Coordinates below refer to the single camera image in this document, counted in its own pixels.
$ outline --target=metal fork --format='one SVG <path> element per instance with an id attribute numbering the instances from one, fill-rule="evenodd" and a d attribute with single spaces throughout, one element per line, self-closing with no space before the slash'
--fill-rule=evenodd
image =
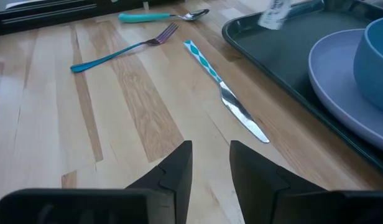
<path id="1" fill-rule="evenodd" d="M 174 23 L 171 23 L 160 35 L 158 35 L 156 38 L 154 39 L 150 39 L 150 40 L 147 40 L 145 42 L 140 42 L 138 44 L 135 44 L 135 45 L 132 45 L 130 47 L 127 47 L 123 50 L 120 50 L 114 54 L 111 54 L 111 55 L 108 55 L 108 56 L 105 56 L 104 58 L 101 58 L 101 59 L 97 59 L 97 60 L 94 60 L 92 62 L 86 62 L 86 63 L 81 63 L 81 64 L 78 64 L 78 65 L 73 65 L 70 67 L 70 70 L 74 73 L 77 73 L 77 72 L 82 72 L 82 71 L 85 71 L 89 68 L 92 68 L 94 66 L 97 66 L 107 60 L 110 60 L 112 58 L 114 58 L 115 56 L 117 55 L 120 55 L 128 50 L 131 50 L 137 46 L 140 46 L 140 45 L 150 45 L 150 46 L 157 46 L 157 45 L 160 45 L 160 44 L 163 44 L 165 41 L 168 40 L 168 38 L 175 32 L 175 30 L 178 29 L 178 25 L 174 24 Z"/>

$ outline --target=butter knife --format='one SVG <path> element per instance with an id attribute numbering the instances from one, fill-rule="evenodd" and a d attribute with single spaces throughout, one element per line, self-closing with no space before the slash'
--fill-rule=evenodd
<path id="1" fill-rule="evenodd" d="M 237 97 L 229 89 L 229 87 L 222 81 L 221 77 L 215 72 L 213 67 L 208 63 L 204 58 L 203 54 L 198 50 L 196 45 L 191 40 L 186 40 L 184 42 L 186 48 L 190 53 L 197 59 L 198 62 L 207 70 L 207 72 L 214 78 L 215 81 L 219 83 L 222 102 L 225 106 L 232 112 L 235 117 L 253 134 L 257 139 L 263 143 L 269 143 L 268 138 L 258 127 L 255 121 L 252 119 L 251 115 L 247 110 L 242 106 Z"/>

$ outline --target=fork handle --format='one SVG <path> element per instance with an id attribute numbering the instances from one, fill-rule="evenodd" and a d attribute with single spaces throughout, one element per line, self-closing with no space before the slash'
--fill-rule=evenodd
<path id="1" fill-rule="evenodd" d="M 89 69 L 89 68 L 92 68 L 92 67 L 94 67 L 94 66 L 97 66 L 97 65 L 99 65 L 99 64 L 101 64 L 101 63 L 103 63 L 103 62 L 105 62 L 105 61 L 107 61 L 107 60 L 112 59 L 113 57 L 115 57 L 115 56 L 117 56 L 117 55 L 120 55 L 120 54 L 122 54 L 122 53 L 124 53 L 124 52 L 126 52 L 126 51 L 128 51 L 128 50 L 131 50 L 131 49 L 133 49 L 133 48 L 135 48 L 135 47 L 137 47 L 137 46 L 140 46 L 140 45 L 142 45 L 142 44 L 144 44 L 144 43 L 141 42 L 141 43 L 132 45 L 132 46 L 127 47 L 127 48 L 125 48 L 125 49 L 123 49 L 123 50 L 120 50 L 120 51 L 118 51 L 118 52 L 116 52 L 116 53 L 114 53 L 114 54 L 105 56 L 105 57 L 103 57 L 103 58 L 101 58 L 101 59 L 97 59 L 97 60 L 94 60 L 94 61 L 92 61 L 92 62 L 86 62 L 86 63 L 81 63 L 81 64 L 78 64 L 78 65 L 73 65 L 73 66 L 70 67 L 70 70 L 71 70 L 72 72 L 74 72 L 74 73 L 77 73 L 77 72 L 83 72 L 83 71 L 85 71 L 85 70 L 87 70 L 87 69 Z"/>

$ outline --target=teal spoon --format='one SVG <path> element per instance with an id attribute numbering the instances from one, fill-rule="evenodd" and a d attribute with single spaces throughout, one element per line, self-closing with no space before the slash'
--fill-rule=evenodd
<path id="1" fill-rule="evenodd" d="M 179 15 L 173 15 L 169 13 L 161 13 L 161 14 L 139 14 L 139 15 L 130 15 L 121 13 L 118 15 L 118 19 L 121 22 L 127 22 L 127 23 L 133 23 L 133 22 L 150 22 L 150 21 L 157 21 L 161 19 L 166 19 L 169 17 L 179 17 L 183 19 L 184 21 L 194 21 L 196 19 L 199 19 L 209 13 L 209 9 L 202 9 L 197 10 L 193 12 L 189 12 L 188 14 L 185 14 L 184 16 Z"/>

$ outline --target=tray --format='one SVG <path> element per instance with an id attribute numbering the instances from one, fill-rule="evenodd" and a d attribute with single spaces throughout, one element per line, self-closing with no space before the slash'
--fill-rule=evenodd
<path id="1" fill-rule="evenodd" d="M 383 173 L 383 151 L 342 125 L 320 103 L 308 76 L 308 56 L 322 37 L 365 28 L 383 17 L 383 8 L 359 0 L 314 0 L 292 6 L 280 30 L 257 25 L 261 13 L 227 22 L 222 35 L 235 49 L 286 89 L 306 109 Z"/>

